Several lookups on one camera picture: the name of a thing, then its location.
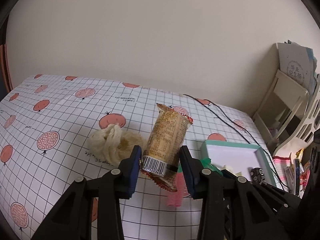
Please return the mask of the black toy car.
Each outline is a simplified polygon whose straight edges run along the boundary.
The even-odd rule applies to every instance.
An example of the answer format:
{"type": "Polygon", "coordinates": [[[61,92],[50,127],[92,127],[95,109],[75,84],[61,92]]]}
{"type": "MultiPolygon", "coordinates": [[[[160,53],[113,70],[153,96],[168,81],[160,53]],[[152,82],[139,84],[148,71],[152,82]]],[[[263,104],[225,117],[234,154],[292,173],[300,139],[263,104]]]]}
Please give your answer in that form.
{"type": "Polygon", "coordinates": [[[262,168],[256,167],[250,170],[250,176],[255,184],[261,184],[265,181],[265,174],[262,168]]]}

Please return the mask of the white lattice chair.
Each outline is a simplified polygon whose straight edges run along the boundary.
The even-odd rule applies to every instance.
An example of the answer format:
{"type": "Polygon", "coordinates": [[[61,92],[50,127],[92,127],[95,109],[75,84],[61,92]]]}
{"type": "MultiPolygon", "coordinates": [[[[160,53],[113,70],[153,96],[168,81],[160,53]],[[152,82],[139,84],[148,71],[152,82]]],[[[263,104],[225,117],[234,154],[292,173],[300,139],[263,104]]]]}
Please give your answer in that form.
{"type": "Polygon", "coordinates": [[[273,156],[293,159],[296,152],[307,148],[313,142],[313,135],[317,129],[319,129],[319,84],[299,125],[292,135],[274,150],[273,156]]]}

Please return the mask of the cream knitted cloth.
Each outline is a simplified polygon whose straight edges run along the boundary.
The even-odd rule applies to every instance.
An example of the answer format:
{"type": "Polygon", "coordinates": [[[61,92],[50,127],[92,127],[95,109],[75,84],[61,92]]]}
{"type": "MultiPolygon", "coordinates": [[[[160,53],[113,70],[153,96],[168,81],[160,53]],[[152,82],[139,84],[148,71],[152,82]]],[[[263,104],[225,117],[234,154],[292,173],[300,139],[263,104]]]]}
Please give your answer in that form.
{"type": "Polygon", "coordinates": [[[120,162],[129,158],[134,146],[145,150],[147,140],[139,133],[125,131],[118,124],[93,132],[87,139],[90,152],[98,159],[118,167],[120,162]]]}

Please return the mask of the green ribbon bow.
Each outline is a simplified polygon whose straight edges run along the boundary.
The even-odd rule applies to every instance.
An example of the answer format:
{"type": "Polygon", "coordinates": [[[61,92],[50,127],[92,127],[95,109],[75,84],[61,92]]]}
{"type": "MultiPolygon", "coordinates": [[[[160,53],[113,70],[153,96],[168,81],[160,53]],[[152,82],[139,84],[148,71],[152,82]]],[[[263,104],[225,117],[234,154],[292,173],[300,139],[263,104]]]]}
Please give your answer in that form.
{"type": "Polygon", "coordinates": [[[202,158],[200,162],[204,168],[210,169],[211,171],[217,172],[219,175],[223,176],[223,173],[215,165],[211,163],[210,158],[202,158]]]}

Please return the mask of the brown snack packet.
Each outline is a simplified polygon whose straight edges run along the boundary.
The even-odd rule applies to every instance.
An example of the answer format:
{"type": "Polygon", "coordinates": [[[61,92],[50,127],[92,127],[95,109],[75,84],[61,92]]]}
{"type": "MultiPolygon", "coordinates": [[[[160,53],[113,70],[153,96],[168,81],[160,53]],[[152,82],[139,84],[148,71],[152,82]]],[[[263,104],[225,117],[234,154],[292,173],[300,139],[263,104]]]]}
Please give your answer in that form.
{"type": "Polygon", "coordinates": [[[178,152],[193,119],[161,103],[157,103],[157,108],[158,117],[142,154],[140,169],[162,189],[176,192],[178,152]]]}

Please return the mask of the cream hair claw clip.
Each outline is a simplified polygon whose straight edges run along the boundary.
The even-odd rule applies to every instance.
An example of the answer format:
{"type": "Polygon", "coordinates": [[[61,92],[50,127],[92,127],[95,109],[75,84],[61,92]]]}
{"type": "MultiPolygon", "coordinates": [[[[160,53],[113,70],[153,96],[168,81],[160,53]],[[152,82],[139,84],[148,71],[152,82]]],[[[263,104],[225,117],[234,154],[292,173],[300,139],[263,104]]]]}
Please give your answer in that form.
{"type": "Polygon", "coordinates": [[[225,178],[235,178],[242,176],[242,172],[235,172],[230,165],[224,165],[221,169],[221,172],[225,178]]]}

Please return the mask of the clutter of stationery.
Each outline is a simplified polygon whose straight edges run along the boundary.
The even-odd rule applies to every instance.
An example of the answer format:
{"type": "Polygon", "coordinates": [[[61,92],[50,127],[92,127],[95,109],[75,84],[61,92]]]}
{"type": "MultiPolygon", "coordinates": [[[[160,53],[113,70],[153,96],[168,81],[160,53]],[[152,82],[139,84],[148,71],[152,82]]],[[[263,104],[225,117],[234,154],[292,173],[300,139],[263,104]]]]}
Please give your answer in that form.
{"type": "Polygon", "coordinates": [[[303,197],[310,175],[310,161],[303,165],[303,155],[304,150],[301,149],[294,154],[293,158],[291,155],[273,158],[282,187],[299,198],[303,197]]]}

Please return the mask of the pink hair roller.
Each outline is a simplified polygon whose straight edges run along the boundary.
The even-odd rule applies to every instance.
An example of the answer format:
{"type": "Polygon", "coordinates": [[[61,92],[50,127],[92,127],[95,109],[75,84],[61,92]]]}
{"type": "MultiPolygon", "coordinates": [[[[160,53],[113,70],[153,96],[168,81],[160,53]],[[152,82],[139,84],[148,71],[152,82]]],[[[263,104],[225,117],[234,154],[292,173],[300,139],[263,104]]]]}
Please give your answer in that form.
{"type": "Polygon", "coordinates": [[[182,172],[176,174],[175,183],[177,191],[168,193],[167,206],[180,207],[182,205],[183,199],[189,196],[182,172]]]}

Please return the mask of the white booklet on shelf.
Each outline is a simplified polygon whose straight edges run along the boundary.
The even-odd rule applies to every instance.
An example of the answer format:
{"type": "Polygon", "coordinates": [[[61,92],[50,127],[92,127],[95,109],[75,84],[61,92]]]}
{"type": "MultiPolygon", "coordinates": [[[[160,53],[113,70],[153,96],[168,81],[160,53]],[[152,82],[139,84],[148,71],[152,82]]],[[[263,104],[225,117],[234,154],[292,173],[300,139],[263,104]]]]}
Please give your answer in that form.
{"type": "Polygon", "coordinates": [[[295,42],[277,43],[280,70],[313,94],[317,85],[317,59],[313,50],[295,42]]]}

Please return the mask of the teal rimmed white tray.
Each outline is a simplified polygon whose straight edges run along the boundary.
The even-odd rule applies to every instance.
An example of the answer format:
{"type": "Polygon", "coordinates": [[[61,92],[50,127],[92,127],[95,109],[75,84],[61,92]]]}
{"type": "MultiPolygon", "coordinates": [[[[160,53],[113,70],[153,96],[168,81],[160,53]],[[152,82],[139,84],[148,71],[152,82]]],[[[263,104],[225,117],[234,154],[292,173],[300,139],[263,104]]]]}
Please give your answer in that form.
{"type": "Polygon", "coordinates": [[[242,176],[251,181],[250,170],[262,168],[265,181],[273,186],[276,180],[272,172],[271,163],[260,146],[241,144],[218,140],[205,140],[200,148],[201,158],[210,158],[211,163],[218,169],[230,165],[235,172],[242,172],[242,176]]]}

